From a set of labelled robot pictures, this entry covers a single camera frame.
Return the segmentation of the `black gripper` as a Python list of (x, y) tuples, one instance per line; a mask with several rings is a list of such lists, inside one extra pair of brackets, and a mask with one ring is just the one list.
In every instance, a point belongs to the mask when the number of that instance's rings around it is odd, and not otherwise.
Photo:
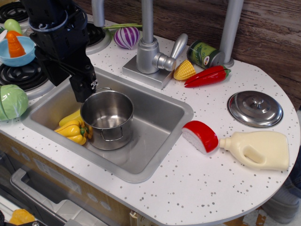
[(66, 21), (54, 27), (31, 22), (35, 42), (35, 56), (48, 79), (59, 85), (69, 78), (77, 102), (85, 102), (96, 91), (98, 81), (86, 55), (89, 42), (87, 22)]

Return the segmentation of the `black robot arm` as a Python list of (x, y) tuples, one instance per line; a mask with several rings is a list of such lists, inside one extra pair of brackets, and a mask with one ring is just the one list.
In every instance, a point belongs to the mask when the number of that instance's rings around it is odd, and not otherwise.
[(36, 44), (35, 56), (48, 79), (58, 86), (69, 79), (77, 102), (95, 93), (94, 67), (86, 55), (87, 15), (72, 0), (23, 0)]

